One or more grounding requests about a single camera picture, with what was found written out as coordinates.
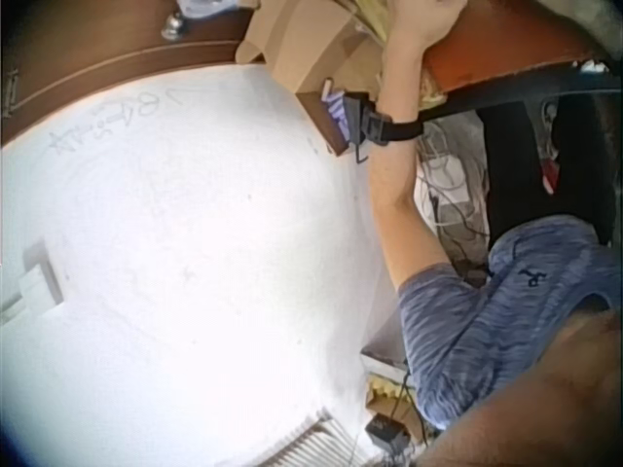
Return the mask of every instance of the hand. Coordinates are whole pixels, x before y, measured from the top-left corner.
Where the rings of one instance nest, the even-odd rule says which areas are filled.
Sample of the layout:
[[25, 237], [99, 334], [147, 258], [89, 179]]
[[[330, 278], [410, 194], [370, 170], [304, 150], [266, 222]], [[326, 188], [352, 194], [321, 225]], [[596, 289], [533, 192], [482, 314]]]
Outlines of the hand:
[[426, 50], [448, 35], [465, 5], [467, 0], [389, 0], [391, 36]]

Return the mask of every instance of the brown wooden surface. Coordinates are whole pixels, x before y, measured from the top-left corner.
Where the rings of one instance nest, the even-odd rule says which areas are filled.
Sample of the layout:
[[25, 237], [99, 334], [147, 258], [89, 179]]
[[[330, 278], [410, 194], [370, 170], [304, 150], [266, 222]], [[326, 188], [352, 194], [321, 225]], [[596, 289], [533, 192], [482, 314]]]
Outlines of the brown wooden surface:
[[[93, 92], [166, 71], [234, 61], [251, 12], [191, 23], [179, 43], [161, 37], [174, 0], [35, 0], [3, 42], [3, 82], [18, 70], [17, 105], [2, 144]], [[530, 0], [471, 0], [425, 64], [449, 92], [537, 67], [599, 56], [585, 35]], [[346, 143], [317, 102], [300, 98], [340, 154]]]
[[162, 38], [174, 0], [40, 0], [3, 43], [3, 82], [18, 70], [18, 96], [2, 144], [93, 92], [165, 71], [234, 62], [250, 11], [191, 23]]
[[416, 443], [422, 442], [423, 427], [421, 426], [420, 417], [418, 413], [416, 413], [416, 408], [410, 401], [403, 398], [396, 406], [395, 398], [376, 396], [372, 401], [366, 404], [366, 409], [372, 413], [380, 413], [381, 415], [393, 418], [402, 423]]
[[532, 0], [470, 0], [425, 66], [443, 92], [546, 65], [604, 56], [577, 27]]

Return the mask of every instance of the wrist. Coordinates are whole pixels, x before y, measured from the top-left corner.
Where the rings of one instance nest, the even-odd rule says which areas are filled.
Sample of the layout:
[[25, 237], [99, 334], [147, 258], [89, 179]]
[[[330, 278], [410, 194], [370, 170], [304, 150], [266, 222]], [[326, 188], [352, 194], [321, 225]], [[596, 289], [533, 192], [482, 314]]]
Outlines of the wrist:
[[397, 124], [418, 119], [424, 51], [425, 48], [417, 42], [406, 45], [398, 35], [392, 36], [387, 42], [377, 110]]
[[387, 38], [385, 59], [397, 57], [401, 61], [421, 62], [428, 47], [413, 31], [394, 29]]

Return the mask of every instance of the logo on shirt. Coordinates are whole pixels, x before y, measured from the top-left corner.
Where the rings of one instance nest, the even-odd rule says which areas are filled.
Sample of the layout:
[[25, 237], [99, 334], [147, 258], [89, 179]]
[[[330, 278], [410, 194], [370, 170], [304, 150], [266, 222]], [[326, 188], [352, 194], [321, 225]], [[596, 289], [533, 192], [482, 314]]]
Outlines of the logo on shirt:
[[532, 288], [538, 287], [540, 280], [547, 278], [547, 274], [544, 272], [532, 272], [531, 270], [528, 270], [528, 269], [520, 270], [519, 274], [526, 275], [527, 277], [530, 278], [528, 279], [528, 286]]

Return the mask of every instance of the black device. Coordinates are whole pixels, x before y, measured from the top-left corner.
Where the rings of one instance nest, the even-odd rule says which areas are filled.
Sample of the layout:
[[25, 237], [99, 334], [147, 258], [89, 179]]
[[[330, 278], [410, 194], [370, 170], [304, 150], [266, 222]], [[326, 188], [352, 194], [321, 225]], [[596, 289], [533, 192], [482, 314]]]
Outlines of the black device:
[[344, 95], [344, 107], [357, 163], [367, 159], [359, 158], [359, 146], [366, 139], [379, 146], [386, 146], [391, 141], [408, 141], [424, 133], [424, 126], [419, 121], [395, 124], [390, 117], [377, 112], [376, 105], [370, 100], [370, 94], [366, 92], [347, 92]]
[[377, 413], [368, 423], [366, 433], [375, 446], [389, 455], [398, 455], [404, 452], [411, 442], [411, 436], [409, 436], [405, 425], [380, 413]]

